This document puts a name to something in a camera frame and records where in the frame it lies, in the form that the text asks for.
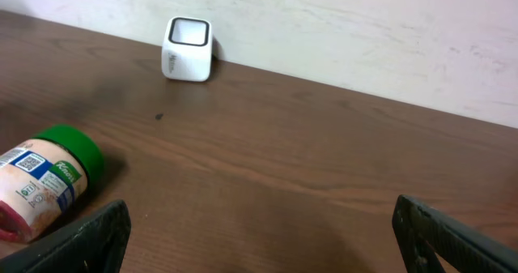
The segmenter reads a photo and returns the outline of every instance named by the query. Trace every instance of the plastic jar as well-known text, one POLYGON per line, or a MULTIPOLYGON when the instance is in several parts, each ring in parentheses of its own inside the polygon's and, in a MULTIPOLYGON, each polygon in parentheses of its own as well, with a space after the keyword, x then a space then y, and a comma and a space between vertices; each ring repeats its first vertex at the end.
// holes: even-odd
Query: plastic jar
POLYGON ((99 148, 71 126, 55 126, 0 156, 0 239, 39 236, 104 168, 99 148))

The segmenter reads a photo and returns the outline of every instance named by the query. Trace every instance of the jar lid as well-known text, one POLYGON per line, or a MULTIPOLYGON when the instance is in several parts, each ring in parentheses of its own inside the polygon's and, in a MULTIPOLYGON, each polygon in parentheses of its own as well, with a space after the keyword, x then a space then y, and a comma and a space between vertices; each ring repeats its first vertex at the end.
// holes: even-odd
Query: jar lid
POLYGON ((57 125, 33 137, 56 143, 68 150, 85 168, 90 184, 95 184, 103 174, 104 158, 96 144, 83 132, 72 126, 57 125))

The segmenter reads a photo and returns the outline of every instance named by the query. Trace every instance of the jar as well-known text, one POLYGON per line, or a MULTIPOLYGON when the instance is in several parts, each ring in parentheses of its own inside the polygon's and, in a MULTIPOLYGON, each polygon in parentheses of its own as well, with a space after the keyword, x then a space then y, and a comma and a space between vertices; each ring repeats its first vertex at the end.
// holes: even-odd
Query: jar
POLYGON ((71 126, 54 126, 0 156, 0 239, 29 242, 97 182, 99 148, 71 126))

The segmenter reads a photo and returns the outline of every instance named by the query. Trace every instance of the black object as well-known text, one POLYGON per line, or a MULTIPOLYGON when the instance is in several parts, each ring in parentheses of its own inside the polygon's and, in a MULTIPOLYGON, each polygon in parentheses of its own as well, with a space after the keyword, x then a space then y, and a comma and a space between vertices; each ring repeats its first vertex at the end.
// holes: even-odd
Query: black object
POLYGON ((0 260, 0 273, 118 272, 130 231, 128 208, 117 200, 0 260))
POLYGON ((444 272, 437 253, 459 272, 518 272, 518 254, 417 200, 401 195, 392 218, 408 272, 444 272))

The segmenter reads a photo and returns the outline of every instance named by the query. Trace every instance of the wood grain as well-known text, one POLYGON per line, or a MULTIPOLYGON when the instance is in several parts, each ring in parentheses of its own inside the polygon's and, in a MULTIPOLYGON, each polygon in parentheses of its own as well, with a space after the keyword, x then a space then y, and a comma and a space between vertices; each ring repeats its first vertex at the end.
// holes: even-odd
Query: wood grain
POLYGON ((518 249, 518 130, 227 62, 213 74, 167 81, 156 46, 1 12, 0 150, 60 122, 87 132, 108 173, 61 222, 123 198, 123 272, 401 272, 399 194, 518 249))

